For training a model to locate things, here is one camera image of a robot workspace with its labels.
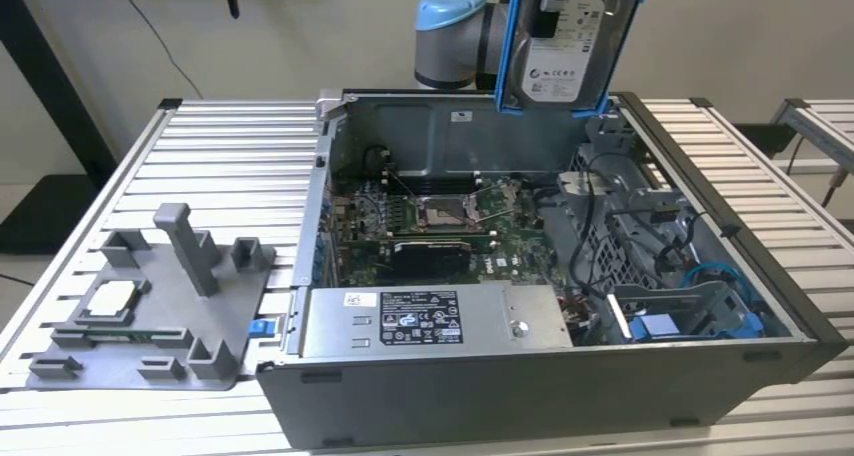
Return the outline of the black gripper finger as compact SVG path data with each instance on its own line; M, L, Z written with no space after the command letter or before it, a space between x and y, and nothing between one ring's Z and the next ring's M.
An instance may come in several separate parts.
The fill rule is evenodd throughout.
M565 0L539 0L531 16L531 37L547 39L555 36Z

